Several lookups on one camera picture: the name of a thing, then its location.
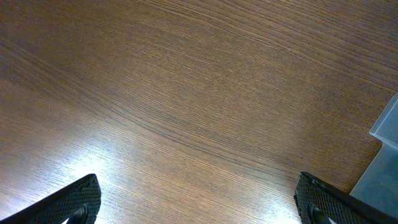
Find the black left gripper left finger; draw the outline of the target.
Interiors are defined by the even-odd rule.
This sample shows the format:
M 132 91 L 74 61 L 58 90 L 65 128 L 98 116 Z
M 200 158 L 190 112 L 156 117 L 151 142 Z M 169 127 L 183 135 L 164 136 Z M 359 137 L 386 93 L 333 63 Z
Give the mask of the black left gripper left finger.
M 1 220 L 1 224 L 94 223 L 101 206 L 95 174 L 88 174 L 31 206 Z

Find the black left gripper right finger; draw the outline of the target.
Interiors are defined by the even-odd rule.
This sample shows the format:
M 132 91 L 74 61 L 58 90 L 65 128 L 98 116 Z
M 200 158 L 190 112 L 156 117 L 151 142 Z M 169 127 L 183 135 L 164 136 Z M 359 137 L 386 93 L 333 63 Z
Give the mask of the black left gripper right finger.
M 397 224 L 397 219 L 344 193 L 308 172 L 301 172 L 294 200 L 302 223 Z

